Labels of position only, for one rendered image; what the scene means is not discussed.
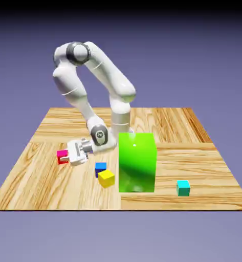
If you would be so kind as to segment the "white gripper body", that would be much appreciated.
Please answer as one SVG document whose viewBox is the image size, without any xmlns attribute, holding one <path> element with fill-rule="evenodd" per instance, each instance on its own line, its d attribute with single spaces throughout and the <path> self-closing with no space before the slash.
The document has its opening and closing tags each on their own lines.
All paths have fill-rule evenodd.
<svg viewBox="0 0 242 262">
<path fill-rule="evenodd" d="M 69 162 L 73 166 L 81 165 L 87 161 L 86 152 L 80 140 L 71 140 L 67 143 Z"/>
</svg>

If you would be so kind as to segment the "small red cube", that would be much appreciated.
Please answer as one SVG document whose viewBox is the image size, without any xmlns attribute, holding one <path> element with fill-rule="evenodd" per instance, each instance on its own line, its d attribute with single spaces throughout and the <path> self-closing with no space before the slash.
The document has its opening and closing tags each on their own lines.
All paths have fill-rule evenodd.
<svg viewBox="0 0 242 262">
<path fill-rule="evenodd" d="M 69 153 L 67 149 L 57 151 L 57 162 L 58 164 L 65 164 L 69 162 L 69 161 L 61 161 L 60 160 L 61 157 L 69 157 Z"/>
</svg>

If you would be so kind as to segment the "small blue cube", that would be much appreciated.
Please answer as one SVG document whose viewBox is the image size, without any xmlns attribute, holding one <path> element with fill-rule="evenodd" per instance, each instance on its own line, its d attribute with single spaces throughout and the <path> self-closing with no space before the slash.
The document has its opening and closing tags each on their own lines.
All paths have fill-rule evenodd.
<svg viewBox="0 0 242 262">
<path fill-rule="evenodd" d="M 96 162 L 95 163 L 95 175 L 96 178 L 98 178 L 98 174 L 104 170 L 107 169 L 107 163 L 106 162 Z"/>
</svg>

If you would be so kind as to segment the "small yellow cube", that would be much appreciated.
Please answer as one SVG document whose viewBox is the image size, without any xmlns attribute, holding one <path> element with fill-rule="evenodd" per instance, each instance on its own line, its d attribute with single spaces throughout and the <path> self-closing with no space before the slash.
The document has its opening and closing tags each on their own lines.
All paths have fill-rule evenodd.
<svg viewBox="0 0 242 262">
<path fill-rule="evenodd" d="M 115 175 L 106 169 L 98 173 L 98 181 L 103 188 L 111 187 L 115 184 Z"/>
</svg>

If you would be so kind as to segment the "small cyan cube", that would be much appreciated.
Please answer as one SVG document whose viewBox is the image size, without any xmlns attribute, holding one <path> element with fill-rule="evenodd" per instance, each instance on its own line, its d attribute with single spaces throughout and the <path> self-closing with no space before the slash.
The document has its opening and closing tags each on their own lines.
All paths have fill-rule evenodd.
<svg viewBox="0 0 242 262">
<path fill-rule="evenodd" d="M 176 190 L 177 195 L 180 197 L 188 197 L 190 196 L 190 183 L 188 180 L 177 180 Z"/>
</svg>

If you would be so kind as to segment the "large green box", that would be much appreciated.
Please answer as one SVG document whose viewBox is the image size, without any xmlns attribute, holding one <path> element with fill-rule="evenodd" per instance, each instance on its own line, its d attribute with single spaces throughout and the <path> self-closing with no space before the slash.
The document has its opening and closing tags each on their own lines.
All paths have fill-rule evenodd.
<svg viewBox="0 0 242 262">
<path fill-rule="evenodd" d="M 152 133 L 119 134 L 119 192 L 154 192 L 157 146 Z"/>
</svg>

